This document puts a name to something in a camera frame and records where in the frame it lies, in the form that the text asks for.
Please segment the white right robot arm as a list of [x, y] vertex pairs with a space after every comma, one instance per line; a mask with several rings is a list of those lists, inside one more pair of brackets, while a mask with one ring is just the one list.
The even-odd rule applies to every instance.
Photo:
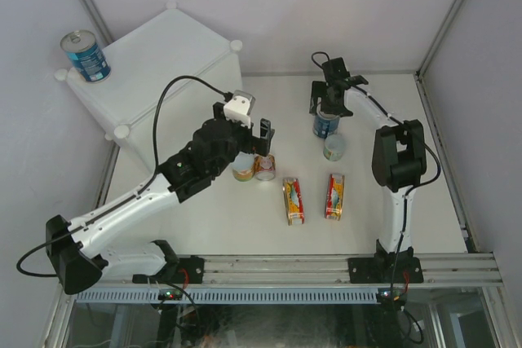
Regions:
[[312, 83], [309, 112], [338, 119], [365, 114], [374, 128], [371, 170], [384, 201], [383, 229], [376, 245], [380, 257], [374, 270], [379, 279], [392, 282], [405, 268], [400, 256], [413, 256], [410, 205], [427, 171], [423, 125], [395, 118], [364, 88], [369, 84], [364, 77], [350, 74], [343, 58], [316, 51], [311, 60], [324, 79]]

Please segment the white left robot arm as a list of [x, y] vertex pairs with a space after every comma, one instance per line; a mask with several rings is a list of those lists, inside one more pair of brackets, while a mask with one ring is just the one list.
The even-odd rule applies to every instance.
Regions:
[[275, 131], [269, 120], [261, 119], [260, 135], [254, 136], [248, 114], [231, 103], [216, 103], [213, 112], [146, 183], [88, 214], [71, 220], [56, 215], [46, 222], [46, 255], [65, 293], [81, 293], [117, 270], [162, 283], [175, 279], [179, 264], [164, 240], [155, 240], [151, 253], [116, 256], [108, 247], [126, 229], [208, 188], [240, 153], [270, 152]]

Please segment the light blue labelled can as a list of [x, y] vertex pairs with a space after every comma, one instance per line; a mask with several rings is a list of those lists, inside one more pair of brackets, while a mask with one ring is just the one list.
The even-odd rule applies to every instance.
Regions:
[[102, 81], [111, 73], [112, 69], [91, 31], [82, 29], [65, 34], [60, 47], [86, 82]]

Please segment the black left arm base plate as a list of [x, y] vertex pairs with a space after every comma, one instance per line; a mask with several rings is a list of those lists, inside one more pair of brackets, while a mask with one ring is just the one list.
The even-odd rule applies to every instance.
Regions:
[[201, 284], [204, 276], [205, 260], [197, 256], [182, 257], [175, 262], [167, 262], [154, 275], [133, 275], [134, 284], [147, 284], [153, 281], [169, 284]]

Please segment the dark blue tall can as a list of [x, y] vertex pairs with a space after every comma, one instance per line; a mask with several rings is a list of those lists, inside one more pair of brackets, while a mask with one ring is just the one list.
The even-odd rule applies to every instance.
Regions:
[[320, 139], [326, 139], [337, 133], [339, 122], [340, 116], [324, 113], [317, 108], [312, 128], [313, 134]]

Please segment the green can with plastic lid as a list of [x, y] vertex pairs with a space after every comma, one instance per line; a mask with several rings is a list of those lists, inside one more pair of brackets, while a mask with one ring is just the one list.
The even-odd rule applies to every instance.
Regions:
[[341, 134], [331, 134], [325, 139], [323, 155], [328, 161], [340, 161], [346, 147], [346, 140]]

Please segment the yellow can with plastic lid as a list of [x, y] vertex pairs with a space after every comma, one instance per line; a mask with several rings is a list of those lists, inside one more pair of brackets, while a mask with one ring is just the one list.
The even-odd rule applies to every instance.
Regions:
[[232, 163], [232, 175], [237, 181], [250, 181], [254, 177], [254, 154], [240, 152]]

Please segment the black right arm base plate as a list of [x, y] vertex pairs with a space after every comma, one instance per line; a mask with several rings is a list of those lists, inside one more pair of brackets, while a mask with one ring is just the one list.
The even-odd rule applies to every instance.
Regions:
[[424, 282], [418, 258], [400, 259], [397, 263], [381, 262], [377, 258], [349, 258], [347, 260], [350, 281], [353, 284], [402, 284]]

